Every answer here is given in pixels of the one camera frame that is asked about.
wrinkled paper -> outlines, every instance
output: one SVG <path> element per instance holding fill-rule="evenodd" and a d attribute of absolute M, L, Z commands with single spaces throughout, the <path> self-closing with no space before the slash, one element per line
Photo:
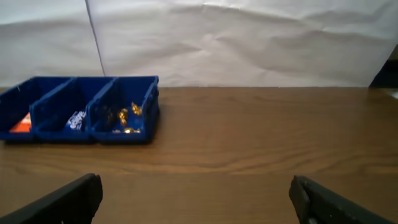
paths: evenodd
<path fill-rule="evenodd" d="M 0 2 L 0 86 L 33 76 L 103 76 L 84 0 Z"/>
<path fill-rule="evenodd" d="M 107 76 L 162 86 L 368 86 L 396 0 L 89 0 Z"/>

orange package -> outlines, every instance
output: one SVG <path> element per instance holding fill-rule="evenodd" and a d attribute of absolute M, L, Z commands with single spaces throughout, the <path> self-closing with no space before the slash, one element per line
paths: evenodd
<path fill-rule="evenodd" d="M 11 133 L 26 133 L 30 132 L 32 121 L 30 120 L 30 113 L 28 113 L 22 120 L 20 120 L 14 127 L 11 128 Z"/>

blue and white package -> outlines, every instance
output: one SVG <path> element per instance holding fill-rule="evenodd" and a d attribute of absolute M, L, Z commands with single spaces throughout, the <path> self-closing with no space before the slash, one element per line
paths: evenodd
<path fill-rule="evenodd" d="M 69 118 L 68 122 L 66 123 L 64 129 L 71 131 L 83 130 L 85 128 L 85 118 L 86 118 L 85 111 L 74 112 L 73 115 Z"/>

blue bin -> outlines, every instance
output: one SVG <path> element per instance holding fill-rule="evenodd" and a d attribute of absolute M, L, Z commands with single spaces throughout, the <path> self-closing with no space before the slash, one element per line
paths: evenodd
<path fill-rule="evenodd" d="M 9 130 L 30 112 L 30 107 L 70 77 L 34 77 L 0 95 L 0 139 L 33 140 L 33 126 L 29 133 L 10 133 Z"/>
<path fill-rule="evenodd" d="M 159 114 L 158 76 L 120 77 L 113 80 L 89 105 L 91 135 L 99 142 L 148 142 L 153 138 L 154 126 Z M 141 115 L 132 112 L 134 102 L 142 108 Z M 118 112 L 127 109 L 127 125 L 122 126 Z M 139 133 L 124 133 L 124 128 L 139 129 Z"/>
<path fill-rule="evenodd" d="M 101 89 L 116 78 L 75 77 L 56 87 L 32 105 L 32 128 L 42 141 L 89 141 L 90 118 L 88 107 L 101 94 Z M 85 128 L 81 131 L 65 130 L 64 127 L 76 111 L 86 111 Z"/>

wood grain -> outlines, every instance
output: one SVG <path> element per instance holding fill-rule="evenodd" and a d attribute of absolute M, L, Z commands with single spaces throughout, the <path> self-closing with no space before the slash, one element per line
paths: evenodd
<path fill-rule="evenodd" d="M 364 88 L 163 88 L 146 146 L 0 148 L 0 215 L 87 173 L 93 223 L 298 223 L 294 174 L 398 222 L 398 101 Z"/>

